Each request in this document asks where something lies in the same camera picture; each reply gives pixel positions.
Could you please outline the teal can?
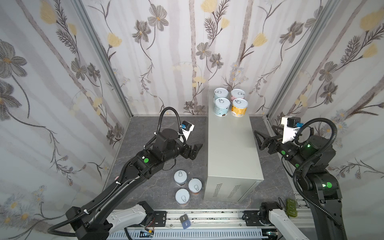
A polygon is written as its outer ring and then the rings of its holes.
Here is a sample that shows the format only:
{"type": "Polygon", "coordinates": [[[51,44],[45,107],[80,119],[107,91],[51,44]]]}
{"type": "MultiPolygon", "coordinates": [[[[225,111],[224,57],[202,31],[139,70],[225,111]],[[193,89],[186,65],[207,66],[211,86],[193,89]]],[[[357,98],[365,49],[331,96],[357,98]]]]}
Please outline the teal can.
{"type": "Polygon", "coordinates": [[[174,174],[174,180],[179,186],[183,186],[188,179],[188,175],[184,170],[177,170],[174,174]]]}
{"type": "Polygon", "coordinates": [[[217,98],[214,103],[214,114],[218,117],[225,117],[230,106],[231,102],[227,98],[217,98]]]}

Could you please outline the yellow labelled can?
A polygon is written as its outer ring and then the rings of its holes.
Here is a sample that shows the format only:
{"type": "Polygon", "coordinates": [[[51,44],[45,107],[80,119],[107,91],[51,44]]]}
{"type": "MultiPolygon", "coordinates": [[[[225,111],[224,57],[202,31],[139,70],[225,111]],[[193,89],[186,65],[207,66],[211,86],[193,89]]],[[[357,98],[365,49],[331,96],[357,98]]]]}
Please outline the yellow labelled can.
{"type": "Polygon", "coordinates": [[[245,116],[248,105],[249,104],[245,99],[234,99],[232,101],[232,115],[237,118],[245,116]]]}

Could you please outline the pink can front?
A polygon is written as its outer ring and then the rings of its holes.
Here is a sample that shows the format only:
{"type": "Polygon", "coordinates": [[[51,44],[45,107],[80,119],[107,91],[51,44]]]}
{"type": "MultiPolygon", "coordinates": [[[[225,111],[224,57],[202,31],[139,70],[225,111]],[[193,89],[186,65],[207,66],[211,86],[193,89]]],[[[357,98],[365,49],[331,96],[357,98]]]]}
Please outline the pink can front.
{"type": "Polygon", "coordinates": [[[175,194],[175,200],[180,206],[186,206],[190,201],[190,192],[186,189],[179,189],[175,194]]]}

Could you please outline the pink labelled can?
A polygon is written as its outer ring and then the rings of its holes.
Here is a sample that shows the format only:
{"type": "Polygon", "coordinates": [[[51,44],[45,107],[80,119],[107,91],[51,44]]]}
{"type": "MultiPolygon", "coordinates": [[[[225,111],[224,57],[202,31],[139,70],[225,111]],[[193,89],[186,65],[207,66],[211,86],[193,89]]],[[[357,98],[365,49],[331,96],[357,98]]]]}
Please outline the pink labelled can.
{"type": "Polygon", "coordinates": [[[233,89],[231,91],[230,101],[232,102],[235,99],[244,99],[245,95],[246,95],[246,93],[243,90],[241,90],[241,89],[233,89]]]}

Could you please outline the light blue labelled can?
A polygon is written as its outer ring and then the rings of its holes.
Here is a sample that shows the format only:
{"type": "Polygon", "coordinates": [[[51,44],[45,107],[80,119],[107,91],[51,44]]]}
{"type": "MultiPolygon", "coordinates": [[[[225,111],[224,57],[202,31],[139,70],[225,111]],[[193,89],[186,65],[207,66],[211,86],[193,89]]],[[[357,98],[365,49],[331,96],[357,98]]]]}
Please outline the light blue labelled can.
{"type": "Polygon", "coordinates": [[[224,88],[216,88],[214,90],[214,102],[216,101],[216,99],[218,98],[227,98],[229,92],[227,89],[224,89],[224,88]]]}

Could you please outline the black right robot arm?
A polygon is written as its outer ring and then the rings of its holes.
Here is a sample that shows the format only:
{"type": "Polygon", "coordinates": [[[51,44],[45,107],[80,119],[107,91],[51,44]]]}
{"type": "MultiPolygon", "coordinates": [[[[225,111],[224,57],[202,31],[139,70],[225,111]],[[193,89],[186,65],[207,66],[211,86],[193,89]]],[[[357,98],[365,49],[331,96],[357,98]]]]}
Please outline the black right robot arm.
{"type": "Polygon", "coordinates": [[[299,117],[282,118],[283,133],[274,126],[274,137],[254,131],[260,150],[268,149],[270,155],[278,153],[295,167],[293,185],[299,195],[307,201],[314,218],[319,240],[345,240],[347,234],[342,216],[342,193],[336,177],[327,167],[336,155],[333,143],[337,137],[335,123],[326,118],[315,118],[305,124],[299,117]],[[329,138],[317,136],[311,124],[324,123],[331,129],[329,138]],[[310,128],[310,135],[304,142],[299,138],[310,128]]]}

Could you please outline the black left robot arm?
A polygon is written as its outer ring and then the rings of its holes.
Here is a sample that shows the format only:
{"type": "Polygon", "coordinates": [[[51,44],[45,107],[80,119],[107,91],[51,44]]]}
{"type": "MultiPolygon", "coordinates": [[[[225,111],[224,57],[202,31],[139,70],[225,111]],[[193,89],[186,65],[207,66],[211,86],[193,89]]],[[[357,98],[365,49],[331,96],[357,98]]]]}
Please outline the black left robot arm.
{"type": "Polygon", "coordinates": [[[134,189],[162,170],[167,161],[178,156],[191,160],[197,157],[202,145],[187,144],[184,126],[185,123],[181,122],[174,108],[164,108],[160,113],[155,135],[145,144],[143,150],[125,163],[115,182],[88,204],[80,208],[71,207],[66,212],[67,220],[48,228],[48,233],[79,240],[106,240],[114,226],[107,219],[108,216],[134,189]],[[175,113],[177,130],[161,130],[166,111],[175,113]]]}

